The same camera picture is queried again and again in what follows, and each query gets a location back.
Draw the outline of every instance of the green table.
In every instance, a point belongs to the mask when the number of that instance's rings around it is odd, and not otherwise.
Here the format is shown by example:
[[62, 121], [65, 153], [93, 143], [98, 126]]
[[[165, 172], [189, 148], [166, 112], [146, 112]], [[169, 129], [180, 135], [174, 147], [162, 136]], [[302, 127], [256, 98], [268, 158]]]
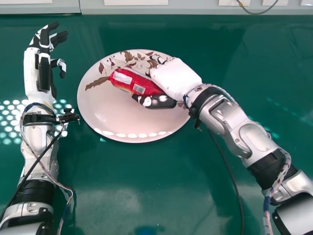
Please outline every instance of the green table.
[[[5, 100], [25, 99], [23, 52], [34, 32], [55, 20], [69, 32], [53, 53], [68, 68], [64, 80], [55, 73], [59, 103], [64, 99], [77, 110], [81, 78], [106, 55], [132, 48], [163, 51], [184, 60], [204, 82], [227, 89], [313, 178], [313, 17], [1, 16], [1, 112], [9, 108]], [[10, 121], [1, 123], [2, 210], [15, 190], [23, 157], [18, 137], [9, 134], [14, 132]], [[239, 234], [228, 172], [208, 133], [194, 129], [192, 120], [152, 143], [100, 139], [82, 121], [70, 124], [68, 136], [60, 140], [59, 179], [77, 195], [74, 217], [66, 219], [62, 234]], [[261, 189], [240, 159], [219, 143], [244, 202], [246, 234], [263, 234]], [[65, 205], [59, 190], [54, 204], [57, 226]]]

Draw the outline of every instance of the label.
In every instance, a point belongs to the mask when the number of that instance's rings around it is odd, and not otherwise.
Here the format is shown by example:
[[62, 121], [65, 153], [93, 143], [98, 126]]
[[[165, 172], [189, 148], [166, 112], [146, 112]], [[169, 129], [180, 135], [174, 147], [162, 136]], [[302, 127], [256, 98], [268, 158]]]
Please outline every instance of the label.
[[140, 94], [144, 94], [146, 89], [140, 85], [134, 84], [133, 90], [139, 92]]
[[120, 82], [126, 83], [126, 84], [128, 84], [128, 85], [131, 84], [132, 79], [133, 79], [132, 77], [129, 77], [129, 76], [127, 76], [127, 75], [125, 75], [125, 74], [122, 74], [122, 73], [120, 73], [120, 72], [114, 72], [113, 78], [114, 78], [116, 81], [120, 81]]

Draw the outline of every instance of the plate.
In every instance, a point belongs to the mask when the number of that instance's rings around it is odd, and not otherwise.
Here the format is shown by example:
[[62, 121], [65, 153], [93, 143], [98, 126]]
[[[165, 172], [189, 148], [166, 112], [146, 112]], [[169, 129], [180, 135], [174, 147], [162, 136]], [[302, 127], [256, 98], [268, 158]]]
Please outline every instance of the plate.
[[174, 109], [149, 110], [107, 80], [118, 67], [145, 74], [158, 65], [151, 55], [171, 58], [153, 50], [125, 50], [103, 58], [86, 72], [79, 84], [77, 103], [83, 119], [97, 133], [116, 141], [143, 143], [169, 136], [188, 121], [182, 103]]

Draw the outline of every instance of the wire bundle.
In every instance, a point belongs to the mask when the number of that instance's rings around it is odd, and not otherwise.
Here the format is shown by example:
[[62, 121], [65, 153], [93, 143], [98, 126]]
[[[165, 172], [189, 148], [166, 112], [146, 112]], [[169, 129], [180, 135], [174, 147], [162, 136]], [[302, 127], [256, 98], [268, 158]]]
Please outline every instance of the wire bundle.
[[273, 196], [273, 194], [278, 190], [279, 186], [284, 180], [284, 177], [286, 176], [290, 166], [291, 166], [291, 156], [288, 152], [286, 152], [284, 149], [280, 149], [283, 154], [286, 156], [286, 162], [283, 166], [282, 171], [278, 174], [277, 180], [274, 181], [272, 187], [265, 195], [264, 204], [263, 204], [263, 225], [265, 229], [265, 235], [273, 235], [272, 226], [270, 224], [270, 213], [269, 213], [269, 206], [270, 206], [270, 200]]
[[[40, 106], [42, 108], [44, 108], [47, 112], [51, 113], [54, 117], [56, 117], [54, 111], [52, 109], [50, 109], [49, 107], [47, 107], [46, 105], [44, 104], [40, 104], [40, 103], [32, 103], [32, 104], [29, 104], [25, 107], [23, 113], [22, 113], [22, 116], [21, 116], [21, 119], [20, 119], [20, 130], [21, 130], [21, 136], [22, 136], [22, 139], [23, 141], [25, 142], [25, 144], [27, 145], [27, 147], [29, 148], [29, 150], [31, 151], [31, 153], [34, 155], [34, 157], [38, 160], [39, 157], [37, 156], [37, 154], [35, 153], [35, 151], [32, 149], [32, 147], [30, 146], [30, 144], [28, 143], [25, 135], [24, 135], [24, 131], [23, 131], [23, 120], [24, 120], [24, 117], [27, 113], [28, 110], [30, 110], [33, 106]], [[61, 122], [61, 131], [60, 133], [56, 136], [56, 138], [60, 137], [60, 135], [62, 134], [63, 132], [63, 129], [64, 129], [64, 124]], [[66, 187], [64, 186], [63, 184], [61, 184], [59, 181], [57, 181], [56, 178], [54, 178], [54, 176], [52, 174], [50, 174], [50, 172], [47, 171], [47, 169], [45, 168], [45, 166], [42, 164], [41, 161], [38, 162], [39, 165], [41, 166], [41, 168], [44, 170], [45, 174], [47, 175], [47, 177], [55, 184], [57, 185], [60, 190], [63, 192], [64, 194], [64, 197], [65, 199], [67, 200], [67, 203], [66, 203], [66, 206], [64, 208], [64, 211], [63, 211], [63, 215], [62, 215], [62, 218], [60, 220], [60, 223], [59, 223], [59, 228], [58, 228], [58, 231], [57, 231], [57, 235], [60, 235], [61, 234], [61, 230], [62, 230], [62, 226], [63, 226], [63, 223], [64, 223], [64, 218], [65, 218], [65, 215], [66, 215], [66, 212], [68, 210], [68, 208], [73, 208], [74, 206], [74, 201], [72, 200], [73, 199], [73, 196], [74, 196], [74, 193], [73, 193], [73, 190], [69, 187]]]

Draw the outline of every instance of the red package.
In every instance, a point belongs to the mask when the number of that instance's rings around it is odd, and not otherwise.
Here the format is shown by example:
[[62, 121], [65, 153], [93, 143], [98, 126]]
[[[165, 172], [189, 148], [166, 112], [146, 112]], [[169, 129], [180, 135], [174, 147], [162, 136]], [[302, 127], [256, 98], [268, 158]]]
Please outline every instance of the red package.
[[164, 94], [164, 91], [158, 87], [150, 77], [134, 71], [130, 68], [116, 69], [110, 76], [112, 85], [137, 95], [156, 95]]

